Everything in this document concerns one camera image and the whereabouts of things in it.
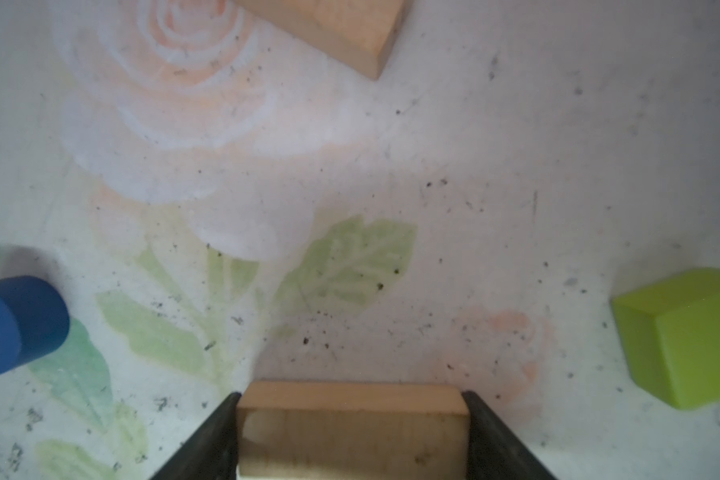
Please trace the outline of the natural wood plank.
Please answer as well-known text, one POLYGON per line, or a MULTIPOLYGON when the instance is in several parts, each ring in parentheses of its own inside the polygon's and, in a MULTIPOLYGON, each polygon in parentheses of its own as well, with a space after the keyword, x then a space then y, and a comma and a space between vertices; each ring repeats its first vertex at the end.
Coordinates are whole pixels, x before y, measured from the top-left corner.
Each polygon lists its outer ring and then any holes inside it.
POLYGON ((245 479, 463 479, 470 415, 445 385, 255 381, 237 405, 245 479))
POLYGON ((412 3, 405 0, 239 0, 248 12, 377 80, 412 3))

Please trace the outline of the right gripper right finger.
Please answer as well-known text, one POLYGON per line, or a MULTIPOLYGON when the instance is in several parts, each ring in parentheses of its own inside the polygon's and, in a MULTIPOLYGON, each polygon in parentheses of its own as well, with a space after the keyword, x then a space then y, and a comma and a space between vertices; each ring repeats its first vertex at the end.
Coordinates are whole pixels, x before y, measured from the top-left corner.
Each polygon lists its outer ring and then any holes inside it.
POLYGON ((462 397, 470 414, 468 480, 556 480, 476 392, 462 397))

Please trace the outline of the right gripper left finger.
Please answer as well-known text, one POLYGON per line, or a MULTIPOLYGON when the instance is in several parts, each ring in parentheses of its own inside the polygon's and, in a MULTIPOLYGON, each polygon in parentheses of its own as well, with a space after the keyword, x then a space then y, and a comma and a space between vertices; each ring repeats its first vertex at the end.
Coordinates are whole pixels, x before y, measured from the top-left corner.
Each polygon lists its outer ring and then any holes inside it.
POLYGON ((152 480, 235 480, 238 466, 237 404, 233 392, 213 411, 152 480))

